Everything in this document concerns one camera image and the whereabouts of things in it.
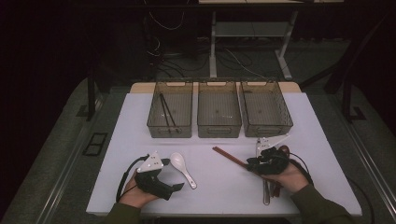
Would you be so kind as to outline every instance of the green sleeve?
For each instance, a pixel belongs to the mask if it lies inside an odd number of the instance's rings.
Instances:
[[[291,196],[300,210],[304,224],[349,224],[353,217],[341,205],[329,201],[312,186],[308,185]]]
[[[105,224],[137,224],[140,221],[140,209],[123,203],[115,203],[105,218]]]

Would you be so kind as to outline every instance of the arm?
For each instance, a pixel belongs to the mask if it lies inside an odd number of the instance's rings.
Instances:
[[[110,213],[105,218],[106,224],[137,224],[140,222],[140,211],[147,203],[158,199],[150,193],[141,190],[134,181],[136,171],[126,184],[124,192],[118,203],[113,205]]]
[[[343,206],[323,198],[312,185],[308,184],[304,175],[293,164],[290,163],[280,175],[263,175],[263,177],[279,182],[293,193],[291,199],[300,210],[304,224],[355,223]]]

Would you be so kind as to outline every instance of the spoon handle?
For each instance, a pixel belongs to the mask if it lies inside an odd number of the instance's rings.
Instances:
[[[195,181],[192,179],[192,177],[190,176],[189,172],[183,172],[183,175],[186,176],[187,180],[189,181],[191,188],[192,189],[196,189],[197,188],[197,184],[195,184]]]

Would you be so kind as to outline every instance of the gray basket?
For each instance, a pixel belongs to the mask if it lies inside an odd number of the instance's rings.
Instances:
[[[234,81],[211,78],[199,82],[198,136],[237,138],[242,126]]]
[[[239,89],[246,137],[271,137],[289,132],[291,116],[276,81],[242,81]]]
[[[191,137],[192,88],[191,79],[156,83],[147,123],[151,137]]]

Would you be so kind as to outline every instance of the desk leg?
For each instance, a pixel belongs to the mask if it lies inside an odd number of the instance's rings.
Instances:
[[[212,15],[212,35],[210,37],[210,56],[209,56],[210,77],[216,77],[216,12]]]
[[[285,61],[284,55],[285,55],[285,52],[286,52],[286,48],[288,47],[288,44],[290,42],[291,33],[292,33],[293,29],[294,29],[294,23],[296,22],[297,15],[298,15],[298,11],[294,11],[291,14],[289,25],[286,28],[286,32],[285,32],[285,34],[283,36],[282,47],[280,49],[275,50],[275,55],[276,55],[276,58],[277,58],[277,62],[279,63],[280,69],[282,70],[282,73],[283,73],[283,77],[286,80],[291,80],[292,76],[291,76],[290,70],[288,68],[288,64]]]

